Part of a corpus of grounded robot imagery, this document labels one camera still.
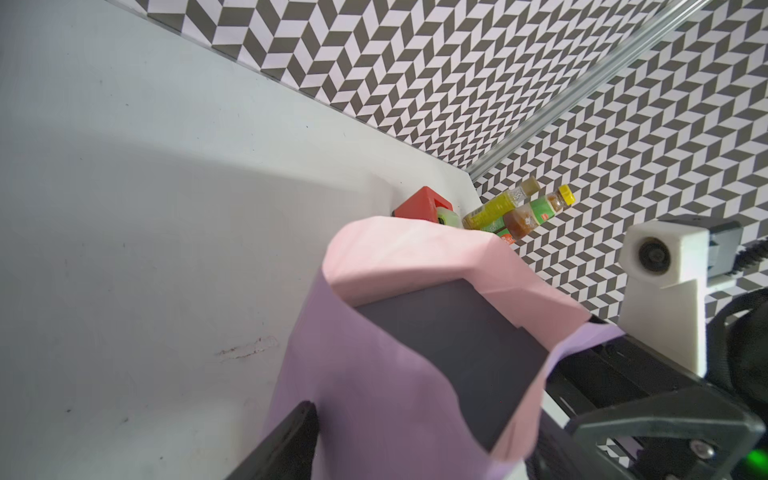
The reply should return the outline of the dark navy gift box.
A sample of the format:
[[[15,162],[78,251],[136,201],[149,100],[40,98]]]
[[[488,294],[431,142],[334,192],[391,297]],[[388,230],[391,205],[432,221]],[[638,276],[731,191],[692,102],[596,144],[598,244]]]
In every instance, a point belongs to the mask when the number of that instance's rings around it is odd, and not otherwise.
[[[440,370],[461,414],[490,451],[548,357],[465,280],[358,306],[356,310]]]

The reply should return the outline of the pink wrapping paper sheet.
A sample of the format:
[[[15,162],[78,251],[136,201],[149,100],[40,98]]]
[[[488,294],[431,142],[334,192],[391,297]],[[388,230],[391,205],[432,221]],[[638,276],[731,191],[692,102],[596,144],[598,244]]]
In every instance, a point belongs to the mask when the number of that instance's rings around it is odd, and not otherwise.
[[[435,363],[359,312],[455,280],[542,348],[493,373],[480,394],[483,411],[502,408],[500,436],[489,446],[472,434],[457,390]],[[394,217],[355,221],[327,247],[287,342],[265,427],[313,403],[319,479],[503,479],[534,451],[545,382],[557,363],[620,335],[493,234]]]

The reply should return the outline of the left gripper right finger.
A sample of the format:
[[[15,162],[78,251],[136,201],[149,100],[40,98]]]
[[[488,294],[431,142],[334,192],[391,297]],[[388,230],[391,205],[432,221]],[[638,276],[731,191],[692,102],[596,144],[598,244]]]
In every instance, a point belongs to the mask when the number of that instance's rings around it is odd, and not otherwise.
[[[529,479],[598,480],[600,471],[584,450],[558,425],[539,427],[536,446],[526,460]]]

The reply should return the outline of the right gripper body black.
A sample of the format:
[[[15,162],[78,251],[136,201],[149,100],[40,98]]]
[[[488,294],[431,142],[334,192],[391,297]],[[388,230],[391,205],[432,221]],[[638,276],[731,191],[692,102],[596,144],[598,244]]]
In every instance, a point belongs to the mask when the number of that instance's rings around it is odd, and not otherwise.
[[[706,329],[706,379],[767,421],[767,290],[734,298]]]

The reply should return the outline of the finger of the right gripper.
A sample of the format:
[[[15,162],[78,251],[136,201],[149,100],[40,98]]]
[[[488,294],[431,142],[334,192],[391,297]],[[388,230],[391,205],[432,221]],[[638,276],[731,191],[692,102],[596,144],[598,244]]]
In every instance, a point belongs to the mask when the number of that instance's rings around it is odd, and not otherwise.
[[[545,438],[584,479],[727,479],[765,433],[746,404],[629,336],[560,360],[546,392],[565,414]]]

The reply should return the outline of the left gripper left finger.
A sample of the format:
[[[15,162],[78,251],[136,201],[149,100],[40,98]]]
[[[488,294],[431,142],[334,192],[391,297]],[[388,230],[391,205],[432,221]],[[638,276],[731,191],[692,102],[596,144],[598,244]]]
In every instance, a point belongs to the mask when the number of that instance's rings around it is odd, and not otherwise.
[[[226,480],[310,480],[319,433],[315,405],[300,402]]]

